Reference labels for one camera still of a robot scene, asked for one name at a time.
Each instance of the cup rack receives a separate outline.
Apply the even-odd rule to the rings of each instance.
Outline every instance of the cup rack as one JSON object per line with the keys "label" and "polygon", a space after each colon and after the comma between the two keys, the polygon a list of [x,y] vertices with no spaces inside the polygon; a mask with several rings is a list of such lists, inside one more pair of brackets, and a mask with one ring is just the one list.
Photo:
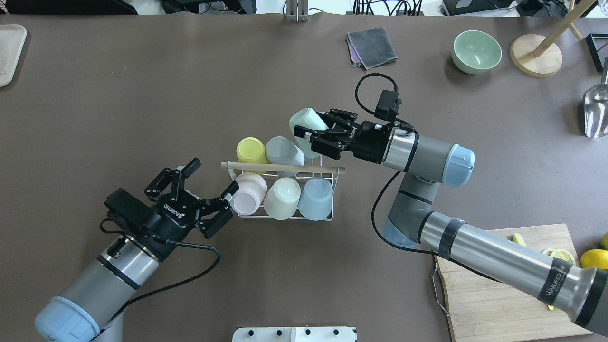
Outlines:
{"label": "cup rack", "polygon": [[[235,180],[238,175],[247,171],[256,171],[256,170],[267,170],[266,173],[262,175],[266,184],[268,185],[268,189],[276,182],[280,176],[278,172],[297,172],[295,176],[290,178],[295,179],[299,184],[300,188],[303,189],[303,185],[310,180],[311,178],[323,178],[328,180],[331,183],[331,187],[334,189],[334,194],[336,193],[336,186],[338,183],[338,177],[343,175],[346,171],[343,167],[327,167],[323,166],[323,161],[321,157],[312,159],[311,165],[304,166],[294,166],[294,165],[277,165],[277,164],[249,164],[245,162],[231,162],[231,161],[223,161],[221,163],[222,169],[226,169],[230,178]],[[251,215],[240,215],[239,217],[250,217],[250,218],[272,218],[266,214],[264,211],[264,204],[262,204],[256,212]],[[332,198],[331,202],[331,212],[330,214],[321,221],[332,221],[334,218],[334,202]],[[300,211],[296,211],[295,214],[288,218],[288,220],[308,220],[306,217],[300,214]]]}

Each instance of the light blue joint cap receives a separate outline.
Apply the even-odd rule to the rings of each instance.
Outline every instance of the light blue joint cap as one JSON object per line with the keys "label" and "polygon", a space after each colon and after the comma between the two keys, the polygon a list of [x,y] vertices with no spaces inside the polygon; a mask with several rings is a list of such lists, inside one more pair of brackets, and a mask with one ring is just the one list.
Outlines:
{"label": "light blue joint cap", "polygon": [[474,165],[475,153],[466,147],[454,144],[443,167],[442,183],[455,187],[465,185],[471,177]]}
{"label": "light blue joint cap", "polygon": [[391,222],[390,218],[386,218],[386,222],[384,223],[384,237],[394,243],[395,245],[406,247],[406,248],[414,248],[416,247],[416,243],[407,238],[407,236],[403,235],[403,233],[395,227],[393,222]]}
{"label": "light blue joint cap", "polygon": [[53,297],[34,321],[47,341],[89,342],[100,332],[97,322],[81,307],[63,297]]}

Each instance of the gray cup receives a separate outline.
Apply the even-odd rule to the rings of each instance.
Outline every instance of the gray cup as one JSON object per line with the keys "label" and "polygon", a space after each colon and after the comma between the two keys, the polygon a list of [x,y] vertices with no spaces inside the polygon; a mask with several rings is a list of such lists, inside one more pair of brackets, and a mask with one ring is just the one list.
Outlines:
{"label": "gray cup", "polygon": [[[276,136],[266,144],[266,157],[271,164],[276,165],[304,165],[304,153],[293,142],[284,136]],[[281,171],[282,177],[295,176],[297,172]]]}

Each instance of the cup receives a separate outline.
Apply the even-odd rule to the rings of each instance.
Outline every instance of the cup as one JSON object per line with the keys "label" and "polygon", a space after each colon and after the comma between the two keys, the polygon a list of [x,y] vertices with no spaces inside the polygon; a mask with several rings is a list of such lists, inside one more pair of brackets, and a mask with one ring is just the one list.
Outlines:
{"label": "cup", "polygon": [[312,221],[326,218],[333,208],[334,188],[328,180],[312,178],[304,185],[298,209]]}
{"label": "cup", "polygon": [[[266,157],[266,148],[264,144],[253,137],[248,137],[241,140],[237,145],[238,162],[248,162],[252,164],[270,164]],[[259,175],[263,175],[268,170],[251,170]]]}
{"label": "cup", "polygon": [[[314,111],[312,108],[304,108],[303,110],[295,113],[291,119],[289,120],[289,127],[291,128],[291,133],[294,132],[294,127],[296,125],[310,128],[315,131],[326,130],[329,127],[325,125],[323,119]],[[295,137],[295,141],[304,152],[304,156],[306,158],[316,158],[320,156],[317,152],[313,152],[311,150],[310,142],[306,141],[303,138]]]}
{"label": "cup", "polygon": [[300,192],[300,185],[293,178],[279,178],[264,198],[264,210],[275,220],[286,220],[295,214]]}
{"label": "cup", "polygon": [[268,185],[264,178],[257,173],[245,172],[235,178],[238,183],[237,192],[232,195],[230,205],[239,215],[253,214],[264,200]]}
{"label": "cup", "polygon": [[500,45],[489,34],[469,30],[454,40],[452,60],[467,74],[481,74],[495,67],[502,58]]}
{"label": "cup", "polygon": [[[277,165],[304,165],[304,153],[293,142],[284,136],[276,136],[266,144],[266,157],[271,164]],[[295,176],[297,172],[281,171],[282,177]]]}

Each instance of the gray cloth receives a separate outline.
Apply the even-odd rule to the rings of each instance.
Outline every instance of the gray cloth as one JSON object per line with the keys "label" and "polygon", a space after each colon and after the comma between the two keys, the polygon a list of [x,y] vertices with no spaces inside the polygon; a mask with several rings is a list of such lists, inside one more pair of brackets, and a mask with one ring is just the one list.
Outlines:
{"label": "gray cloth", "polygon": [[366,70],[397,59],[386,27],[347,33],[348,41]]}

